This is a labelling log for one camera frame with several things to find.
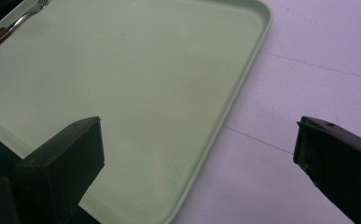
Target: tray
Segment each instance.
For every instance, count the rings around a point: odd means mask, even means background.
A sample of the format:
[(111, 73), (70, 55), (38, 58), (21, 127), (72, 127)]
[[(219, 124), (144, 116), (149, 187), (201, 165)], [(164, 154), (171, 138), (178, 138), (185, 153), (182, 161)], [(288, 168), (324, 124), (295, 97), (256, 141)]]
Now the tray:
[(24, 157), (100, 116), (105, 168), (81, 206), (169, 223), (270, 25), (254, 0), (52, 1), (0, 46), (0, 140)]

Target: white table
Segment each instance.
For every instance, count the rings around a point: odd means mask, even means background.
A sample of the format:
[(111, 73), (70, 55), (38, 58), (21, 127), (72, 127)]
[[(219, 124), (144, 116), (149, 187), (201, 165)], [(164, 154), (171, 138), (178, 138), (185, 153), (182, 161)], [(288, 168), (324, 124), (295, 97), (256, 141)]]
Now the white table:
[(361, 1), (265, 2), (271, 30), (176, 224), (352, 223), (292, 157), (301, 116), (361, 136)]

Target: utensil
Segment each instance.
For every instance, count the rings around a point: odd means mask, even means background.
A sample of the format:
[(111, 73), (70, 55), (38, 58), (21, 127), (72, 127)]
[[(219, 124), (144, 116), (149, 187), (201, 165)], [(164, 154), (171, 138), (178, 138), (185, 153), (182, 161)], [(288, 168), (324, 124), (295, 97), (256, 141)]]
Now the utensil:
[(10, 24), (7, 28), (0, 28), (0, 44), (3, 43), (9, 36), (12, 35), (12, 32), (17, 29), (21, 23), (23, 23), (30, 16), (35, 13), (43, 10), (48, 4), (49, 0), (38, 0), (38, 2), (33, 5), (28, 11), (26, 11), (21, 17), (19, 17), (16, 21)]

